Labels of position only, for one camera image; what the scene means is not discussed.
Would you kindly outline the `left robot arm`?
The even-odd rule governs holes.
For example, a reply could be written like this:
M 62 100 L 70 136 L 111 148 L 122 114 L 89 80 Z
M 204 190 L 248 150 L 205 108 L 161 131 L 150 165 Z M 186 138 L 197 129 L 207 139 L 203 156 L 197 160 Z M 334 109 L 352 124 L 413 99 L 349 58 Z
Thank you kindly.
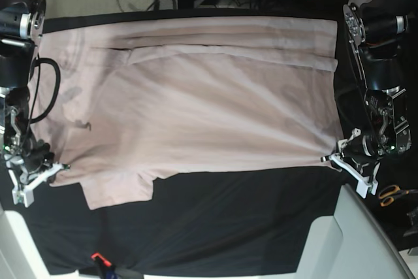
M 358 72 L 354 88 L 367 124 L 354 127 L 322 161 L 348 172 L 362 198 L 376 194 L 382 159 L 401 157 L 412 145 L 401 57 L 416 7 L 414 0 L 348 0 L 343 7 L 349 61 Z

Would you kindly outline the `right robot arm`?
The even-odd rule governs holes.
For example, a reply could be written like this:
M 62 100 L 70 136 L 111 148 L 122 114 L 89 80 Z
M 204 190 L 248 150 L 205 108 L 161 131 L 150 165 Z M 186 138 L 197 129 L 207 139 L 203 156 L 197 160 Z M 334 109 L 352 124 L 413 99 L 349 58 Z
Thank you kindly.
M 14 204 L 25 207 L 33 203 L 35 188 L 70 168 L 56 162 L 50 145 L 31 130 L 53 109 L 61 83 L 58 64 L 39 57 L 45 13 L 45 0 L 1 0 L 1 159 L 14 185 Z M 37 98 L 28 84 L 42 64 L 53 68 L 56 79 L 50 103 L 34 116 Z

